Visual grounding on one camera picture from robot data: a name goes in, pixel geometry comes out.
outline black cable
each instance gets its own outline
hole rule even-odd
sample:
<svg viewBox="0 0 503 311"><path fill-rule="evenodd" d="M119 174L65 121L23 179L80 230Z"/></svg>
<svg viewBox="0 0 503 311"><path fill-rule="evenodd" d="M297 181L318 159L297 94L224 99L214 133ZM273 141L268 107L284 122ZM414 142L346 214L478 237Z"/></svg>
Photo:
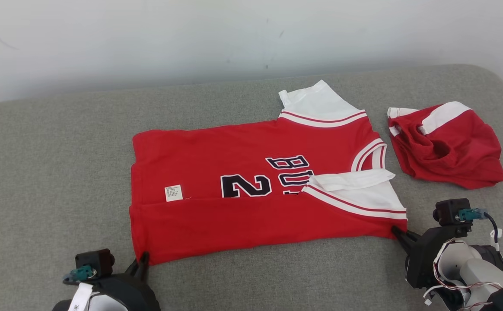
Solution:
<svg viewBox="0 0 503 311"><path fill-rule="evenodd" d="M484 213L484 216L486 216L486 218L489 219L489 221L492 223L492 225L494 227L494 242L495 242L495 244L497 244L497 242L498 242L497 224L495 224L495 220L493 220L493 218L490 216L490 214ZM497 251L497 254L499 256L499 259L501 259L501 262L503 263L503 255L501 255L500 251Z"/></svg>

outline basketball jersey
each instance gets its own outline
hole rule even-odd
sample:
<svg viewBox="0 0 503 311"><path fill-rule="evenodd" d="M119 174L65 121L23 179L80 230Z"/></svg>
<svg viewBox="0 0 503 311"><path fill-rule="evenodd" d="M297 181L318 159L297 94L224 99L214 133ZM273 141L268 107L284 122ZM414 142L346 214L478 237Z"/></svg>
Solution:
<svg viewBox="0 0 503 311"><path fill-rule="evenodd" d="M280 96L277 120L135 135L133 204L294 194L313 175L384 168L365 111L324 81Z"/></svg>
<svg viewBox="0 0 503 311"><path fill-rule="evenodd" d="M460 102L422 110L390 108L388 126L401 169L415 178L467 189L503 181L497 136Z"/></svg>
<svg viewBox="0 0 503 311"><path fill-rule="evenodd" d="M131 206L135 254L159 264L212 252L407 230L385 169L309 179L297 195L177 200Z"/></svg>

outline white wall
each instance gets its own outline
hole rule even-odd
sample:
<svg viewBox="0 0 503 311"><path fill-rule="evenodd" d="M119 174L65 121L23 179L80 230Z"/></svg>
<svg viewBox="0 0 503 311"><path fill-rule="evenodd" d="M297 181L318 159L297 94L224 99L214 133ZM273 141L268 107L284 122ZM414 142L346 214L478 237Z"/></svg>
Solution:
<svg viewBox="0 0 503 311"><path fill-rule="evenodd" d="M503 0L0 0L0 101L439 63L503 78Z"/></svg>

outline gray fabric surface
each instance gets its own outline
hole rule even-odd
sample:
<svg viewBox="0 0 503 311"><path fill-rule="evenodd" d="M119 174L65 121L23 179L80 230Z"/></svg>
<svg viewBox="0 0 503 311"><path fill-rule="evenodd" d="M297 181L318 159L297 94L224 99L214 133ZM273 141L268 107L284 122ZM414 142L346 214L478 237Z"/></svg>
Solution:
<svg viewBox="0 0 503 311"><path fill-rule="evenodd" d="M366 109L389 143L386 109L460 101L494 128L503 146L503 83L469 65L61 95L0 103L0 310L51 310L74 287L62 275L79 252L109 248L116 271L133 260L131 138L152 128L203 128L276 118L277 93L324 79ZM467 191L415 181L392 150L392 185L410 229L437 226L434 203L468 197L503 228L503 183ZM488 244L477 222L468 241ZM405 254L382 238L337 238L187 258L150 269L170 310L423 310L404 281ZM435 299L432 310L443 308Z"/></svg>

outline red fabric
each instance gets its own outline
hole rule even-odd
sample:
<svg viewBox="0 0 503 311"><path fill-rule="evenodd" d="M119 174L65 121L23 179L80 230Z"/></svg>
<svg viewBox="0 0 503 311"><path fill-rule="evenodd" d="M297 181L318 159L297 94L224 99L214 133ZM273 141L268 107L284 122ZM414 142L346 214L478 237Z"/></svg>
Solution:
<svg viewBox="0 0 503 311"><path fill-rule="evenodd" d="M394 238L407 221L348 213L307 194L189 199L131 206L135 254L150 253L150 264L190 256L285 244L370 235Z"/></svg>
<svg viewBox="0 0 503 311"><path fill-rule="evenodd" d="M271 182L270 195L300 191L305 183L284 186L280 175L370 169L372 155L364 156L362 167L353 168L352 163L367 144L378 138L367 117L329 128L279 118L202 130L149 130L133 138L133 204L165 202L163 189L174 185L181 185L185 199L222 197L220 178L227 175L241 175L256 187L259 184L255 176L264 175ZM380 141L376 147L382 146L385 144ZM299 155L305 158L307 167L275 169L266 160Z"/></svg>
<svg viewBox="0 0 503 311"><path fill-rule="evenodd" d="M388 119L388 126L400 129L392 145L401 169L414 178L467 189L503 181L499 140L474 111L463 112L425 136L418 130L439 106Z"/></svg>

